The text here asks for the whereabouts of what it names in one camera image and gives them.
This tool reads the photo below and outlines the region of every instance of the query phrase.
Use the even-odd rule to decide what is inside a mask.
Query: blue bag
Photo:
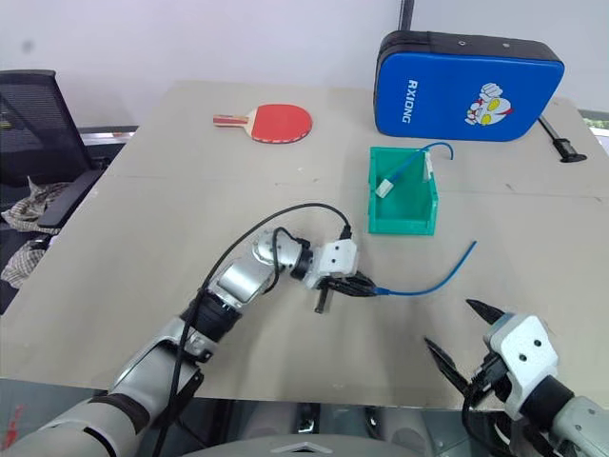
[[[431,31],[389,33],[374,115],[386,135],[509,141],[537,121],[564,65],[536,41]]]

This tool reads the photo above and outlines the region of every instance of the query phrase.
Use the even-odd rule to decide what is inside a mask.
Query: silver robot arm
[[[309,248],[283,232],[267,230],[251,252],[236,259],[211,281],[188,331],[180,370],[178,409],[186,405],[203,382],[198,364],[216,351],[246,307],[265,293],[277,271],[286,269],[307,288],[317,288],[327,277],[349,276],[357,270],[358,251],[351,239]],[[121,371],[107,395],[69,409],[39,430],[18,441],[7,457],[129,457],[155,421],[167,414],[176,348],[186,324],[186,313],[173,317]]]
[[[426,340],[442,374],[465,397],[463,417],[494,391],[512,420],[528,419],[532,428],[526,438],[542,455],[555,455],[554,449],[572,443],[590,457],[609,457],[609,411],[586,397],[575,397],[557,379],[559,356],[540,318],[504,313],[478,300],[467,303],[492,325],[484,336],[489,354],[471,383],[457,372],[446,352]],[[489,451],[502,455],[496,449]]]

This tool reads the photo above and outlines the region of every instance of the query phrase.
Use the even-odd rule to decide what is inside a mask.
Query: green plastic bin
[[[430,179],[423,180],[425,154],[420,154],[393,183],[393,189],[380,198],[375,193],[383,178],[401,165],[418,149],[370,148],[368,175],[369,205],[368,231],[370,233],[400,235],[433,235],[436,229],[438,192],[433,171]]]

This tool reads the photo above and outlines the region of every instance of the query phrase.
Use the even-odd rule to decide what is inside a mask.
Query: tabletop
[[[313,130],[267,145],[217,129],[214,113],[262,103],[309,110]],[[372,93],[185,81],[137,130],[25,283],[0,322],[4,377],[107,388],[129,356],[183,310],[235,238],[269,213],[322,201],[350,218],[360,270],[382,287],[436,284],[472,240],[479,244],[438,292],[413,298],[317,292],[289,277],[256,300],[203,366],[199,396],[460,407],[422,340],[466,374],[485,355],[488,325],[463,301],[534,313],[560,355],[560,379],[609,407],[605,323],[609,157],[567,100],[544,113],[588,160],[562,164],[538,125],[508,143],[450,142],[432,154],[440,195],[432,237],[367,233],[372,146],[421,147],[374,127]],[[281,223],[314,243],[341,224],[310,209]]]

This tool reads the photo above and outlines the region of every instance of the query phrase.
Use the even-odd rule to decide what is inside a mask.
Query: black office chair
[[[60,229],[101,176],[74,125],[51,70],[0,71],[0,184],[3,190],[33,183],[71,182],[37,221]],[[40,233],[3,227],[1,265]],[[17,293],[0,281],[0,314]]]

